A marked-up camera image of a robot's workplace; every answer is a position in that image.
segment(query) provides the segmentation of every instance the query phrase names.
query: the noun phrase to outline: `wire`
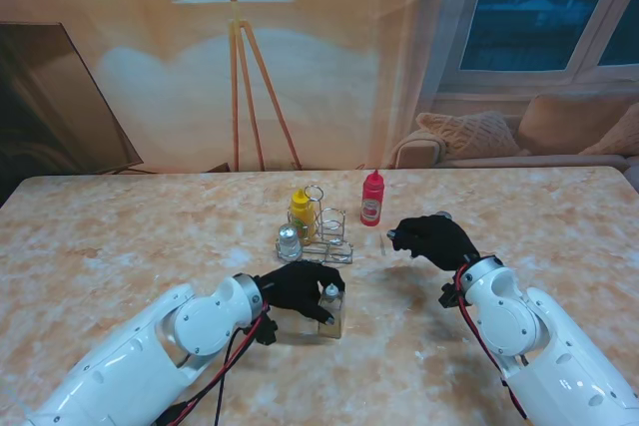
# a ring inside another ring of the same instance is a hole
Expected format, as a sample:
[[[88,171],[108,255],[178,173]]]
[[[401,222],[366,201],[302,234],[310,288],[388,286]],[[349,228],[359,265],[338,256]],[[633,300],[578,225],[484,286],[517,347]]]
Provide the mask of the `wire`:
[[[184,358],[182,358],[182,361],[176,364],[176,368],[180,369],[182,366],[187,364],[187,361],[189,361],[189,358],[191,358],[191,353],[187,354]]]
[[[220,368],[220,371],[216,373],[216,375],[213,377],[213,379],[209,382],[207,386],[205,386],[200,392],[196,393],[190,400],[186,401],[186,406],[184,407],[180,415],[171,423],[169,423],[169,426],[178,426],[180,423],[182,423],[182,421],[184,421],[184,419],[196,408],[196,406],[202,400],[202,398],[204,398],[209,393],[209,391],[211,391],[213,388],[216,387],[216,385],[221,381],[224,375],[233,367],[233,365],[235,365],[238,362],[238,360],[247,351],[247,349],[249,349],[249,346],[251,346],[251,344],[253,343],[256,337],[258,328],[260,324],[262,323],[262,320],[264,319],[264,316],[268,308],[269,308],[269,305],[266,302],[264,302],[264,305],[262,307],[262,313],[260,314],[260,316],[258,316],[256,321],[253,323],[251,329],[247,333],[247,337],[242,341],[238,349],[235,350],[235,352],[231,356],[231,359],[229,359],[228,361],[225,361],[222,368]]]
[[[492,364],[495,365],[495,368],[497,368],[499,370],[499,374],[501,374],[501,368],[499,367],[499,364],[497,363],[495,358],[492,356],[492,354],[490,354],[490,351],[488,350],[488,347],[486,346],[486,344],[483,342],[483,339],[481,339],[481,336],[479,335],[479,330],[475,326],[475,323],[472,321],[472,318],[470,317],[470,314],[468,313],[468,310],[466,309],[466,305],[464,303],[464,295],[463,295],[463,291],[461,290],[461,276],[469,267],[470,265],[466,263],[455,274],[454,282],[455,282],[455,290],[457,291],[457,298],[458,298],[457,302],[459,303],[459,311],[461,312],[461,316],[463,316],[463,319],[465,320],[466,324],[472,331],[472,334],[479,342],[481,349],[483,349],[484,353],[488,355],[488,358],[490,358],[490,361],[492,361]],[[519,401],[517,400],[515,395],[512,393],[510,386],[508,386],[508,384],[505,381],[502,381],[502,383],[506,388],[508,388],[508,393],[510,394],[510,400],[512,401],[512,404],[514,405],[514,407],[517,409],[517,411],[519,412],[519,414],[521,415],[523,419],[527,419],[526,412],[523,410],[523,408],[521,407],[521,404],[519,404]]]
[[[224,357],[224,362],[227,363],[229,361],[229,356],[231,356],[231,347],[233,346],[233,341],[236,339],[236,336],[241,330],[238,328],[231,336],[231,340],[229,341],[229,346],[227,347],[227,354]],[[218,393],[218,407],[216,408],[216,420],[213,423],[214,426],[218,426],[220,423],[220,413],[222,411],[222,394],[224,393],[224,380],[227,377],[227,374],[222,375],[222,379],[220,379],[220,392]]]

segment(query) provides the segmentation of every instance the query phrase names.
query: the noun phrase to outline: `red ketchup bottle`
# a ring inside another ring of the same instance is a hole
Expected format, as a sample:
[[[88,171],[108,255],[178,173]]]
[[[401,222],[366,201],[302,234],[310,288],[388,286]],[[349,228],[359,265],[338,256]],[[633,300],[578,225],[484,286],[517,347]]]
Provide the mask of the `red ketchup bottle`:
[[[361,196],[361,215],[359,219],[366,226],[375,226],[381,217],[383,200],[383,177],[375,170],[366,177]]]

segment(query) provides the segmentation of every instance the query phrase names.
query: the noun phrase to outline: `bottle label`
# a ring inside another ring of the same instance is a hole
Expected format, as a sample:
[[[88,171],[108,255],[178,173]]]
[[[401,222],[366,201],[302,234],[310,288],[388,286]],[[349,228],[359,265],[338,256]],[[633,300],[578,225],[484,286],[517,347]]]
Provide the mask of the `bottle label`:
[[[377,200],[361,201],[361,217],[366,221],[375,221],[379,218],[381,204]]]
[[[299,238],[306,238],[307,236],[309,236],[309,228],[299,218],[293,217],[291,223],[298,231]]]

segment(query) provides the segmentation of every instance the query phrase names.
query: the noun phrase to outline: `cushion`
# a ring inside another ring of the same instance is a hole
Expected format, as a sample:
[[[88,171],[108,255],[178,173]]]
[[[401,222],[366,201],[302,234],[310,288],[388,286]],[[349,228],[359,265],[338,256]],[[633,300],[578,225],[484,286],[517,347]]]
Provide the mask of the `cushion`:
[[[639,155],[639,104],[634,104],[619,122],[581,155]]]
[[[630,185],[632,185],[637,193],[639,193],[639,167],[632,167],[626,170],[626,173],[623,174]]]
[[[639,102],[639,93],[540,95],[521,119],[517,145],[532,155],[578,154],[596,144]]]
[[[430,169],[437,163],[440,152],[437,142],[415,140],[399,149],[392,166],[396,169]]]
[[[511,157],[519,147],[499,112],[451,117],[419,114],[417,123],[446,143],[446,160]]]
[[[436,169],[508,169],[536,167],[612,167],[628,170],[628,162],[620,155],[537,155],[535,157],[503,157],[499,159],[448,160]]]

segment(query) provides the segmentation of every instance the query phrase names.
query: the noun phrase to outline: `lamp leg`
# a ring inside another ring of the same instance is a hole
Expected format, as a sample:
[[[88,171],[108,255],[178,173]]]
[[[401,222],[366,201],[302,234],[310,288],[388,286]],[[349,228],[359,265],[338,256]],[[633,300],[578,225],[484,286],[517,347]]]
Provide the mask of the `lamp leg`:
[[[229,48],[231,49],[231,102],[233,114],[233,171],[240,171],[240,131],[238,129],[238,43],[235,23],[229,23]]]
[[[262,73],[262,77],[264,78],[264,83],[267,85],[267,90],[269,91],[269,96],[271,97],[271,102],[273,103],[273,107],[276,110],[276,115],[278,116],[278,120],[280,121],[280,127],[282,127],[282,131],[284,132],[285,137],[287,138],[287,142],[289,143],[289,150],[291,150],[291,155],[293,155],[293,159],[296,162],[296,167],[298,170],[302,169],[302,164],[300,163],[300,159],[298,158],[298,153],[296,152],[296,147],[293,143],[293,138],[291,137],[291,133],[289,132],[289,128],[287,127],[287,121],[284,119],[284,115],[282,114],[282,109],[280,108],[280,102],[278,102],[278,96],[276,95],[276,91],[273,88],[273,84],[271,83],[271,78],[269,77],[269,71],[267,70],[267,65],[264,62],[264,58],[262,57],[262,52],[260,52],[260,47],[258,47],[258,41],[256,40],[256,36],[253,33],[253,28],[251,24],[243,20],[241,22],[242,27],[247,32],[247,38],[249,39],[249,44],[251,44],[251,49],[253,50],[253,55],[258,62],[258,67],[260,68],[260,72]]]
[[[256,109],[253,105],[253,94],[251,92],[251,81],[249,80],[249,66],[247,65],[247,55],[244,49],[244,39],[242,38],[242,30],[240,23],[234,22],[234,30],[236,32],[236,42],[238,43],[238,51],[240,53],[240,65],[242,66],[242,76],[244,77],[244,87],[247,91],[247,103],[249,104],[249,115],[251,117],[251,128],[253,129],[253,137],[256,142],[258,151],[258,161],[260,162],[260,170],[263,172],[264,157],[262,155],[262,144],[260,143],[260,132],[258,132],[258,122],[256,120]]]

